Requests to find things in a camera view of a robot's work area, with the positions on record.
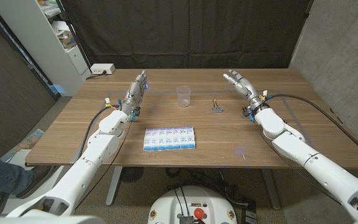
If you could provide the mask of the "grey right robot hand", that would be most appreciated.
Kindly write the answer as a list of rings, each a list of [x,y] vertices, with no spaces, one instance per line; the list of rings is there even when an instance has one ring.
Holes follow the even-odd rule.
[[[263,102],[251,82],[234,70],[228,70],[228,72],[228,74],[224,73],[223,77],[235,88],[238,94],[246,99],[249,106],[253,110],[261,106]]]

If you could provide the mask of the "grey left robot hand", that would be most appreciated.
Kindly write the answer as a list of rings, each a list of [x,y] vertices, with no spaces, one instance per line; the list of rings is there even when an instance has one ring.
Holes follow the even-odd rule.
[[[121,105],[121,111],[128,114],[130,117],[140,115],[140,104],[146,89],[148,89],[146,71],[143,70],[131,83],[127,90],[124,101]]]

